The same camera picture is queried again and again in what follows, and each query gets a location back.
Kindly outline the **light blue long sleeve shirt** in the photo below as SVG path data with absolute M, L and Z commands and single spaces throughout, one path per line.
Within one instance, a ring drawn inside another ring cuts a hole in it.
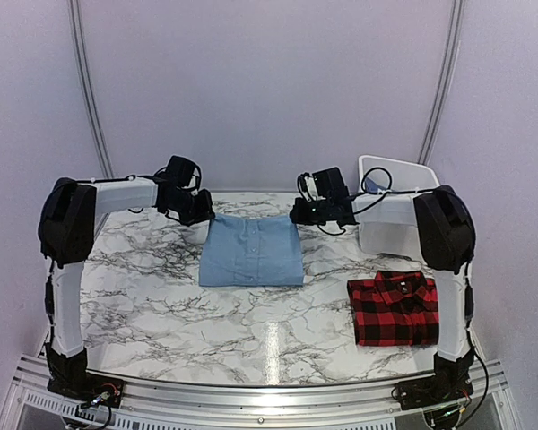
M 300 287 L 299 231 L 287 216 L 246 219 L 218 214 L 199 264 L 202 287 Z

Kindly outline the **red black plaid shirt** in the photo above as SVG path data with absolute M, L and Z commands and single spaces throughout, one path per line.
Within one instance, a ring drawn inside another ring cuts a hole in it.
M 361 347 L 438 343 L 436 282 L 420 271 L 378 271 L 346 284 L 355 343 Z

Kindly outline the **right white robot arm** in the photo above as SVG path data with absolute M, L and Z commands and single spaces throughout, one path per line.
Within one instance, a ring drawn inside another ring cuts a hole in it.
M 347 283 L 357 345 L 437 346 L 434 374 L 398 383 L 405 409 L 470 396 L 469 368 L 477 358 L 470 335 L 470 264 L 475 228 L 464 202 L 448 185 L 410 191 L 421 256 L 432 270 L 378 271 Z

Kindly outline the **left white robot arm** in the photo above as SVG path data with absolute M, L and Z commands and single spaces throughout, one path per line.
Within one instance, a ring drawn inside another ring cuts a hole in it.
M 113 212 L 154 208 L 183 226 L 214 217 L 206 189 L 165 176 L 127 176 L 119 179 L 56 181 L 45 201 L 38 226 L 40 251 L 47 260 L 45 310 L 49 322 L 46 357 L 48 389 L 76 400 L 90 401 L 108 393 L 120 402 L 122 380 L 88 371 L 80 297 L 82 273 L 95 244 L 98 217 Z

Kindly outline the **dark blue patterned shirt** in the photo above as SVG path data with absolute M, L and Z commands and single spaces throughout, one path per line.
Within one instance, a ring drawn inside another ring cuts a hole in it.
M 386 190 L 385 186 L 378 185 L 369 177 L 364 177 L 360 185 L 361 191 L 365 194 L 379 194 Z

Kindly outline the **white plastic bin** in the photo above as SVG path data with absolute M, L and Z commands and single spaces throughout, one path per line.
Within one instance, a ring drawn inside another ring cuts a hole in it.
M 369 177 L 386 187 L 383 193 L 363 193 L 353 201 L 358 239 L 366 254 L 391 254 L 420 262 L 421 246 L 413 205 L 423 190 L 439 186 L 431 168 L 371 155 L 359 157 L 360 180 Z

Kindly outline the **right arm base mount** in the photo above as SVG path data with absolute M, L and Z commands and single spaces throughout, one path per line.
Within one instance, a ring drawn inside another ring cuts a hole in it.
M 391 392 L 402 410 L 425 408 L 459 399 L 467 400 L 472 395 L 473 386 L 469 376 L 451 383 L 442 374 L 399 382 Z

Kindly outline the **right wall aluminium profile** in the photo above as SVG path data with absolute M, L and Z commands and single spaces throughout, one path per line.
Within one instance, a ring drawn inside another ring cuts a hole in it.
M 437 140 L 439 124 L 446 104 L 447 95 L 452 85 L 461 44 L 464 9 L 464 0 L 454 0 L 452 2 L 437 88 L 418 157 L 418 163 L 424 166 L 428 166 L 430 163 L 430 157 Z

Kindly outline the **wall aluminium profile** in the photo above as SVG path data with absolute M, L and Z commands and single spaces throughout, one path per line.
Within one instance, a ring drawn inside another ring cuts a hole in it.
M 437 88 L 418 157 L 418 163 L 424 166 L 428 166 L 430 163 L 430 157 L 437 140 L 439 124 L 446 104 L 447 95 L 452 85 L 461 44 L 464 9 L 464 0 L 454 0 L 452 2 Z
M 77 0 L 68 0 L 67 6 L 71 39 L 74 46 L 76 69 L 81 86 L 85 113 L 91 129 L 94 149 L 103 177 L 113 179 L 116 177 L 116 175 L 109 156 L 108 145 L 106 143 L 104 131 L 100 121 L 95 90 L 91 78 L 91 68 L 87 54 L 81 2 Z

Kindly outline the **left wall aluminium profile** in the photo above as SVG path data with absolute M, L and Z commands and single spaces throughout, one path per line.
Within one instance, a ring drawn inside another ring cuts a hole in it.
M 103 177 L 113 179 L 116 177 L 116 175 L 109 156 L 108 145 L 106 143 L 104 131 L 100 121 L 95 90 L 91 78 L 91 68 L 87 54 L 81 2 L 77 0 L 68 0 L 67 6 L 71 39 L 74 46 L 76 69 L 81 86 L 85 113 L 91 129 L 94 149 Z

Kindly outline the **aluminium table front rail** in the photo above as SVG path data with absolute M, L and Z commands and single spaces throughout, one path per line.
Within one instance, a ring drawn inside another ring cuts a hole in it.
M 0 429 L 429 429 L 461 413 L 460 429 L 520 429 L 499 361 L 470 372 L 470 398 L 404 410 L 397 378 L 313 386 L 222 386 L 123 377 L 121 403 L 107 417 L 48 391 L 44 359 L 23 356 L 0 414 Z

